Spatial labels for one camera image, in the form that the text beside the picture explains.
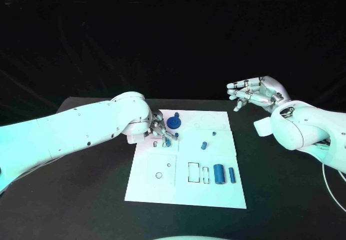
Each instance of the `small blue piece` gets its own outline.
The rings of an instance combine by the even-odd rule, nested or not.
[[[223,165],[214,164],[213,165],[213,176],[214,176],[214,183],[224,184],[224,172],[223,172]]]
[[[236,183],[235,170],[232,167],[227,170],[229,170],[230,183],[235,184]]]
[[[181,125],[181,121],[180,121],[180,118],[178,118],[178,113],[175,112],[174,113],[174,116],[171,116],[168,119],[167,119],[167,127],[170,129],[177,129]]]
[[[207,148],[207,142],[206,142],[206,141],[203,141],[200,148],[201,148],[203,150]]]

